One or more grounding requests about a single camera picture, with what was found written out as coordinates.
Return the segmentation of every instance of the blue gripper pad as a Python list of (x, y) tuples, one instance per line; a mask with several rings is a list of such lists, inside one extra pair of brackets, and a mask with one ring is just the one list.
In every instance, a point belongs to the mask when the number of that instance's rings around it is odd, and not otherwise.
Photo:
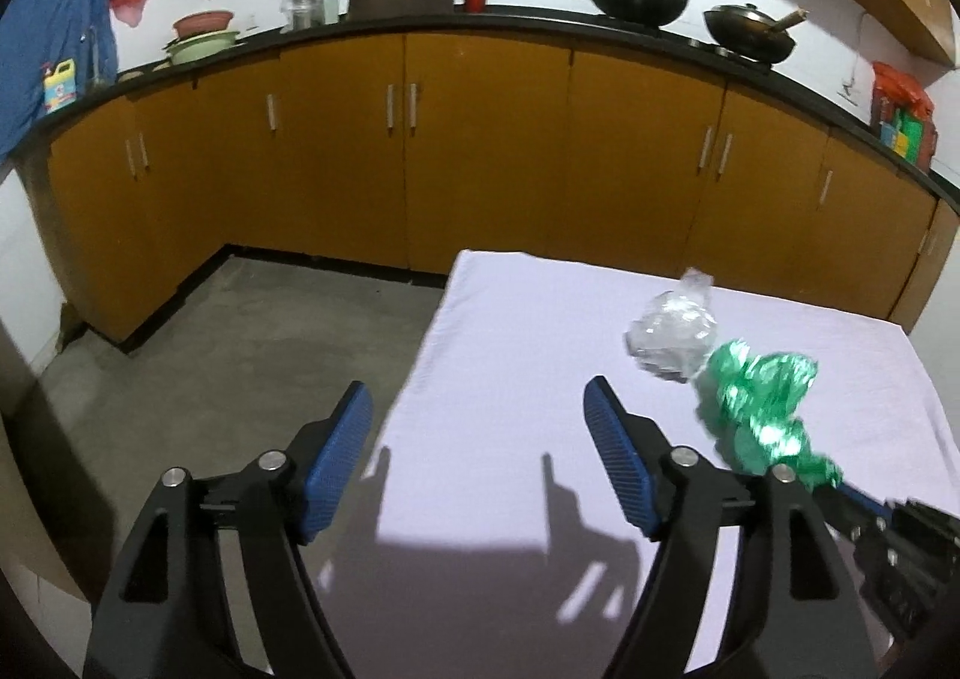
[(620, 501), (623, 516), (648, 538), (656, 533), (661, 518), (656, 514), (656, 481), (650, 476), (620, 423), (616, 408), (597, 378), (584, 389), (584, 418), (600, 452), (600, 459)]
[(304, 543), (310, 543), (320, 530), (333, 521), (340, 497), (356, 467), (364, 441), (373, 423), (373, 399), (361, 384), (340, 414), (336, 428), (317, 455), (304, 481), (304, 517), (301, 531)]

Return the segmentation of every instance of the bowl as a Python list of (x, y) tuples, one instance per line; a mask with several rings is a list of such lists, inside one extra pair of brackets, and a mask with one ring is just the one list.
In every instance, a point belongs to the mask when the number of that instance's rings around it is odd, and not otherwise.
[(197, 59), (203, 59), (203, 57), (230, 48), (236, 44), (239, 34), (237, 30), (227, 29), (219, 32), (208, 32), (205, 35), (194, 35), (193, 38), (171, 43), (167, 46), (167, 53), (170, 55), (170, 61), (173, 64), (195, 62)]
[(227, 29), (233, 14), (230, 11), (204, 11), (184, 16), (176, 24), (174, 31), (181, 40), (193, 38), (194, 35), (204, 35), (208, 32), (219, 32)]

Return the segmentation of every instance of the blue cloth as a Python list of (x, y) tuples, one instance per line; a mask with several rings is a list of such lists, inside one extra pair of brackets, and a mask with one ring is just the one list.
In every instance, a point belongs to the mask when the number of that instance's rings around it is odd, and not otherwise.
[(117, 74), (116, 40), (107, 0), (11, 0), (0, 16), (0, 161), (43, 115), (45, 62), (74, 59), (83, 92), (93, 54), (80, 38), (93, 26), (101, 75)]

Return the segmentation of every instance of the white tablecloth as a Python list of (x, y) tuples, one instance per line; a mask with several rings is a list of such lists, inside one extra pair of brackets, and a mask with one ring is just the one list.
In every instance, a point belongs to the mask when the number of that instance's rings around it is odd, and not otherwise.
[[(722, 464), (696, 388), (626, 353), (630, 322), (674, 284), (460, 254), (318, 580), (357, 679), (602, 676), (656, 545), (623, 518), (584, 425), (584, 384), (606, 375), (627, 410)], [(712, 310), (718, 343), (819, 361), (800, 415), (848, 481), (960, 513), (960, 453), (899, 326), (725, 289)], [(735, 557), (725, 528), (690, 668), (715, 655)]]

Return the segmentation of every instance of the yellow cabinet door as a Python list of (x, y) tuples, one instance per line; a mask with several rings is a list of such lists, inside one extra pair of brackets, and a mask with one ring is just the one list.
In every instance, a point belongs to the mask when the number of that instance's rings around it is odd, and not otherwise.
[(403, 35), (284, 51), (280, 80), (278, 161), (305, 197), (298, 250), (406, 267)]
[(731, 86), (683, 263), (718, 286), (788, 297), (826, 144), (812, 119)]
[(50, 187), (72, 266), (70, 301), (94, 329), (126, 339), (176, 291), (144, 211), (147, 179), (128, 137), (131, 105), (98, 107), (53, 143)]
[(886, 319), (913, 269), (933, 198), (841, 136), (827, 142), (818, 194), (791, 297)]
[(547, 254), (565, 145), (569, 50), (483, 35), (407, 35), (410, 267), (460, 249)]
[(138, 172), (161, 246), (183, 281), (224, 245), (223, 182), (205, 150), (206, 128), (191, 82), (133, 101)]
[(257, 249), (307, 249), (304, 184), (282, 150), (280, 58), (203, 76), (197, 105), (205, 150), (223, 179), (224, 239)]
[(723, 95), (693, 69), (577, 52), (551, 256), (679, 276)]
[(933, 214), (933, 221), (925, 238), (920, 243), (920, 254), (913, 272), (904, 286), (904, 292), (896, 301), (894, 310), (888, 317), (894, 324), (900, 325), (909, 334), (917, 324), (926, 303), (937, 286), (940, 273), (950, 256), (950, 249), (956, 241), (957, 227), (960, 217), (957, 216), (947, 201), (937, 202), (937, 209)]

